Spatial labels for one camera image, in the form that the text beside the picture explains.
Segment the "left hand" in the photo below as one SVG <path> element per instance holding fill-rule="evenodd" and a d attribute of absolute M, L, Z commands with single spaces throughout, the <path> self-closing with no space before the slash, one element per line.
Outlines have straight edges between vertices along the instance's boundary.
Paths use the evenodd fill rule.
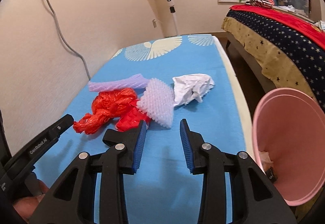
<path fill-rule="evenodd" d="M 41 189 L 42 194 L 35 197 L 25 197 L 17 200 L 13 207 L 16 212 L 22 217 L 22 219 L 29 223 L 29 219 L 38 207 L 41 200 L 44 198 L 45 194 L 49 190 L 48 186 L 41 180 L 38 180 L 39 187 Z"/>

